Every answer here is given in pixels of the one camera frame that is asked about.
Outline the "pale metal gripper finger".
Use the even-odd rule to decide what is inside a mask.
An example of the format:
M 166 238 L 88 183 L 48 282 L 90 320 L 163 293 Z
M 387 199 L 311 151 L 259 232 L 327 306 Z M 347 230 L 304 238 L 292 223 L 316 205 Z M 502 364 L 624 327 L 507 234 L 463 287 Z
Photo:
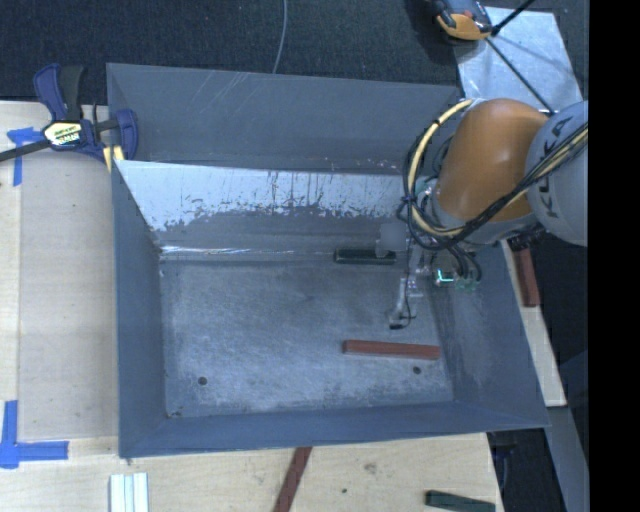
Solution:
M 377 258 L 387 257 L 391 253 L 404 252 L 407 248 L 407 228 L 403 222 L 383 223 L 375 243 Z
M 408 327 L 417 317 L 423 293 L 415 278 L 401 278 L 396 304 L 388 313 L 390 329 Z

